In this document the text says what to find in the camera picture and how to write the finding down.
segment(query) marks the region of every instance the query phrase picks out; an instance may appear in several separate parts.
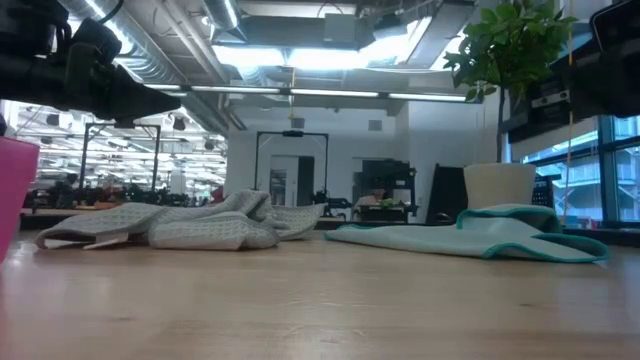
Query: desk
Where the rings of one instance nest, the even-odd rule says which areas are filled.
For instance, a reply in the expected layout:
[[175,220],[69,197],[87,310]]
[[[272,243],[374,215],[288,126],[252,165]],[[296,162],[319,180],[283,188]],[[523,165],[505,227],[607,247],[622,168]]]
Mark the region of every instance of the desk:
[[[640,252],[484,261],[320,240],[246,252],[18,243],[0,359],[637,359]],[[29,238],[33,234],[23,234]]]

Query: teal trim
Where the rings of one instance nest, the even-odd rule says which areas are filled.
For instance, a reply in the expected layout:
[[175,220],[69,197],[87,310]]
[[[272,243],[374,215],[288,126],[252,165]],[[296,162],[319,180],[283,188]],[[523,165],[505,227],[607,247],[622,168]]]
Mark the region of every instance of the teal trim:
[[530,255],[534,256],[534,258],[536,258],[538,260],[565,263],[565,264],[592,263],[594,261],[602,261],[602,260],[607,260],[609,258],[609,252],[607,250],[605,250],[606,254],[603,255],[603,256],[594,256],[594,257],[582,258],[582,259],[563,259],[563,258],[558,258],[558,257],[555,257],[555,256],[551,256],[549,254],[545,254],[545,253],[541,253],[541,252],[532,250],[532,249],[530,249],[530,248],[528,248],[528,247],[526,247],[524,245],[516,244],[516,243],[506,243],[506,244],[499,244],[499,245],[492,246],[487,251],[485,251],[484,254],[482,254],[481,257],[483,259],[486,259],[486,260],[494,259],[496,257],[499,257],[500,256],[500,252],[502,252],[505,249],[517,249],[517,250],[520,250],[522,252],[525,252],[527,254],[530,254]]
[[362,226],[362,225],[356,225],[356,224],[347,224],[347,225],[342,225],[339,228],[337,228],[336,230],[333,231],[337,231],[337,230],[348,230],[348,229],[356,229],[356,230],[372,230],[372,229],[377,229],[380,227],[386,227],[386,226]]
[[493,217],[511,217],[517,218],[518,215],[527,215],[527,214],[542,214],[547,215],[550,218],[552,223],[550,224],[551,229],[550,232],[562,233],[562,226],[560,225],[560,221],[558,220],[558,216],[556,215],[553,209],[545,209],[545,208],[529,208],[529,207],[521,207],[514,208],[510,210],[472,210],[467,209],[458,215],[456,219],[456,229],[462,230],[462,220],[469,216],[480,217],[480,218],[493,218]]
[[598,240],[594,240],[584,236],[567,235],[567,234],[538,234],[532,238],[553,242],[562,246],[584,251],[589,255],[593,255],[592,261],[607,260],[610,257],[607,245]]

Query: gray towel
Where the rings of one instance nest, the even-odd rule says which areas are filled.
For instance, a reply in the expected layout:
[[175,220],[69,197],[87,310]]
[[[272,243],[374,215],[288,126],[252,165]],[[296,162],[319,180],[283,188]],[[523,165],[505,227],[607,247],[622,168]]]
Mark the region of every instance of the gray towel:
[[299,239],[313,230],[324,205],[282,208],[268,193],[240,191],[212,207],[172,208],[127,203],[68,218],[42,231],[35,242],[77,234],[108,238],[139,235],[155,248],[238,250],[263,249],[281,240]]

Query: window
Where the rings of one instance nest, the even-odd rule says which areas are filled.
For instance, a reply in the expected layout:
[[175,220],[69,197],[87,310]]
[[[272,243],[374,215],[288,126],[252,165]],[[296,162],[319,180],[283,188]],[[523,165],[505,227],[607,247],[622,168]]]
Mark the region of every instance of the window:
[[640,147],[616,152],[616,186],[618,213],[621,221],[640,221]]
[[597,156],[571,161],[568,184],[566,161],[538,166],[537,173],[542,176],[560,175],[559,180],[553,181],[554,205],[558,215],[564,215],[564,202],[567,200],[568,215],[602,220],[600,164]]
[[640,116],[626,119],[614,118],[615,140],[625,140],[640,135]]
[[536,165],[538,175],[556,175],[553,197],[559,215],[566,201],[567,215],[580,220],[596,220],[607,228],[640,227],[640,116],[601,116],[598,127],[572,139],[568,171],[567,142],[521,161]]

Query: cloth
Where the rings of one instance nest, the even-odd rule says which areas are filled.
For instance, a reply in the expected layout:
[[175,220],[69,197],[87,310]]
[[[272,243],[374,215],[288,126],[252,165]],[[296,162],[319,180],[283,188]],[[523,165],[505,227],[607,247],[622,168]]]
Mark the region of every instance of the cloth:
[[140,236],[154,248],[239,250],[263,249],[279,241],[299,239],[313,230],[324,204],[300,208],[271,205],[266,192],[241,191],[212,207],[173,208],[127,203],[68,218],[44,230],[35,242],[77,234],[109,239]]
[[562,234],[552,209],[534,205],[500,205],[466,210],[453,226],[345,225],[328,231],[327,240],[379,246],[422,253],[492,259],[512,257],[564,263],[584,263],[608,258],[599,241]]

